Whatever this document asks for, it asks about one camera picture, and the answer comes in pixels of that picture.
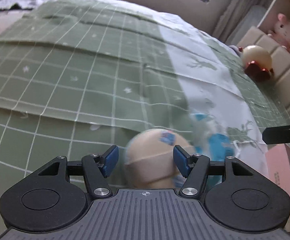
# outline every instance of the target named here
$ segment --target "silver bolt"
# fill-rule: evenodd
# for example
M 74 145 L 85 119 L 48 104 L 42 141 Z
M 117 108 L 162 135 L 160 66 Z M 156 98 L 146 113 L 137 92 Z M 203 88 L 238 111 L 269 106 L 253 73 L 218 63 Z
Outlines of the silver bolt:
M 99 187 L 96 190 L 94 190 L 94 194 L 97 196 L 106 196 L 107 194 L 109 194 L 109 190 L 104 187 Z
M 182 190 L 183 194 L 187 195 L 187 196 L 193 196 L 197 194 L 197 189 L 193 188 L 193 187 L 186 187 L 183 188 Z

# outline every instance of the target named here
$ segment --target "beige upholstered headboard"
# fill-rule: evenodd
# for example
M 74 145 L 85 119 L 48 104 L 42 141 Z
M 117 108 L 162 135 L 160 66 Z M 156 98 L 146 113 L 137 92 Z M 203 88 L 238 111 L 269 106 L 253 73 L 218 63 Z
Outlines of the beige upholstered headboard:
M 257 44 L 271 54 L 274 86 L 279 99 L 290 115 L 290 54 L 256 27 L 252 27 L 237 46 L 244 48 L 251 44 Z

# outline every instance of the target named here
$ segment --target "mattress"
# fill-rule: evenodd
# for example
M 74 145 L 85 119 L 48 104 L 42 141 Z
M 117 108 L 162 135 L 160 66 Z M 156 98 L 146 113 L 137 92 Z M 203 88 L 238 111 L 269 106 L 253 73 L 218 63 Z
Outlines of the mattress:
M 54 0 L 0 35 L 0 196 L 58 155 L 79 160 L 137 134 L 195 145 L 191 114 L 212 115 L 240 159 L 267 175 L 261 132 L 290 124 L 270 84 L 180 17 L 117 0 Z M 126 187 L 123 158 L 110 186 Z M 81 178 L 71 182 L 84 188 Z M 5 226 L 0 217 L 0 234 Z

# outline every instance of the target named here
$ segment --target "green checkered bedding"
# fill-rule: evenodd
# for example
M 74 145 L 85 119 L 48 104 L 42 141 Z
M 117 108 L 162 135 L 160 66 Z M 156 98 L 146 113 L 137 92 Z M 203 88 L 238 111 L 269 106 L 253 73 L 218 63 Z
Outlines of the green checkered bedding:
M 188 35 L 157 21 L 149 9 L 59 0 L 25 15 L 0 36 L 0 196 L 55 156 L 79 160 L 112 144 L 123 152 L 147 129 L 173 130 L 192 142 L 189 98 L 169 47 L 187 50 L 165 39 L 162 28 Z M 269 84 L 258 89 L 239 58 L 197 33 L 218 64 L 230 70 L 261 131 L 290 123 Z M 108 179 L 113 189 L 126 186 L 122 161 Z M 84 188 L 81 178 L 71 182 Z M 0 217 L 0 234 L 4 229 Z

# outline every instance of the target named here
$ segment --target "curtain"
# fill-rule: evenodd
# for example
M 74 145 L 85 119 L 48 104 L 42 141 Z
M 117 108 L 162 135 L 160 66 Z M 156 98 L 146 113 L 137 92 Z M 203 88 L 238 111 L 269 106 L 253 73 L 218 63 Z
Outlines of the curtain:
M 269 8 L 273 0 L 232 0 L 220 17 L 212 36 L 225 42 L 253 5 Z

